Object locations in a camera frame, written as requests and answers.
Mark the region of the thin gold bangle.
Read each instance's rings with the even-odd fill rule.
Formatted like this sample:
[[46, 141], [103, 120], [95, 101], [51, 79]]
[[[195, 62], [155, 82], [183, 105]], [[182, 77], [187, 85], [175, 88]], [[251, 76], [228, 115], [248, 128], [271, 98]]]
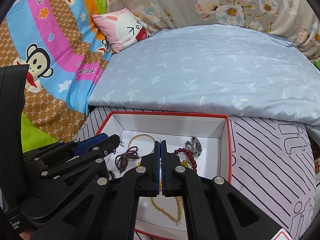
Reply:
[[155, 139], [148, 134], [138, 134], [129, 140], [128, 148], [136, 146], [138, 153], [141, 156], [153, 153], [155, 146]]

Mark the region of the silver earring left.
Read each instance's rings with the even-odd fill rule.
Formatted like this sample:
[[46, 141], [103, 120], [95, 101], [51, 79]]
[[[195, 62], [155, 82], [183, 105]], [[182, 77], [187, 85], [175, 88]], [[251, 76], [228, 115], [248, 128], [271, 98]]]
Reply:
[[115, 148], [114, 149], [114, 151], [113, 151], [113, 153], [114, 154], [117, 154], [118, 153], [118, 149], [123, 149], [123, 148], [125, 148], [125, 143], [124, 143], [124, 140], [123, 140], [123, 137], [122, 136], [119, 136], [119, 145], [118, 145], [118, 147], [117, 148]]

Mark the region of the red white jewelry box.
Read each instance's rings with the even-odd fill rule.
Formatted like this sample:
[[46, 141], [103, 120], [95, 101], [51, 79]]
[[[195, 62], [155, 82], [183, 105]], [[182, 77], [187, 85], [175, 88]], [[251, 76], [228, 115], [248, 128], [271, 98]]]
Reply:
[[[202, 144], [197, 157], [197, 174], [212, 179], [223, 177], [232, 180], [232, 146], [229, 117], [226, 115], [170, 113], [170, 112], [110, 112], [97, 130], [97, 134], [123, 137], [125, 148], [129, 140], [138, 134], [148, 134], [155, 141], [165, 140], [168, 152], [183, 148], [191, 137]], [[139, 200], [136, 231], [155, 239], [187, 239], [185, 219], [176, 223], [168, 216], [177, 217], [176, 199], [162, 194], [151, 200]]]

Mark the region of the pink bunny cushion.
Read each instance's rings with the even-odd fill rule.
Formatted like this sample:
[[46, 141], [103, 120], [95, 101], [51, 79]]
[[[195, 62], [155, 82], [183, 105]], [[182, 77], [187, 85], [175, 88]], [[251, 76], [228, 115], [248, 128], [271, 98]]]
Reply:
[[92, 21], [103, 33], [115, 53], [119, 53], [149, 36], [144, 22], [127, 8], [106, 14], [92, 15]]

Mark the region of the lilac striped bed sheet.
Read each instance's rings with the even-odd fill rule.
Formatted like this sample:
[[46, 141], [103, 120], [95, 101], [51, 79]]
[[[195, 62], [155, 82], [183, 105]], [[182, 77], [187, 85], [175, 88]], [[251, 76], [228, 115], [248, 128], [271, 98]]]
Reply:
[[[76, 139], [97, 135], [110, 112], [122, 111], [96, 108]], [[230, 183], [285, 228], [292, 239], [300, 239], [313, 220], [316, 202], [317, 167], [304, 125], [244, 116], [229, 116], [229, 122]]]

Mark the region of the light blue pillow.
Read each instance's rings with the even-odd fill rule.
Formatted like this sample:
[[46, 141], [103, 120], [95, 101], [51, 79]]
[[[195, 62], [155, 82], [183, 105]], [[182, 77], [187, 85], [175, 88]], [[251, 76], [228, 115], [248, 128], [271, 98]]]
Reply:
[[91, 106], [319, 125], [319, 71], [281, 37], [227, 25], [159, 31], [111, 56]]

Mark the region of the silver wristwatch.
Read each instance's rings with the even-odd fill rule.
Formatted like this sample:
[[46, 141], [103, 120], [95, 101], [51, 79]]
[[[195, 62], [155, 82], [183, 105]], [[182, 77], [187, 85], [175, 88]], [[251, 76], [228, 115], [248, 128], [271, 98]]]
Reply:
[[185, 142], [185, 148], [188, 149], [194, 157], [199, 157], [202, 153], [202, 144], [197, 137], [191, 137]]

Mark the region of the colourful monkey cartoon quilt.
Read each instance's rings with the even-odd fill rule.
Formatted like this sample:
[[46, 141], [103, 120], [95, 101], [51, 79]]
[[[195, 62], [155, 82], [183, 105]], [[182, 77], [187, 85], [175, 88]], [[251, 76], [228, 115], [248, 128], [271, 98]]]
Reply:
[[29, 69], [22, 148], [68, 142], [88, 116], [88, 97], [111, 52], [92, 15], [106, 0], [16, 0], [1, 23], [1, 66]]

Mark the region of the green object at bedside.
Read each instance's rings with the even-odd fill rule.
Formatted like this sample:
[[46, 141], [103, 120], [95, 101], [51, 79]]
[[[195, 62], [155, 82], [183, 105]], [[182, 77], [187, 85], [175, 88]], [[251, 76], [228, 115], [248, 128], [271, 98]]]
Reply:
[[320, 71], [320, 62], [319, 61], [313, 61], [313, 65]]

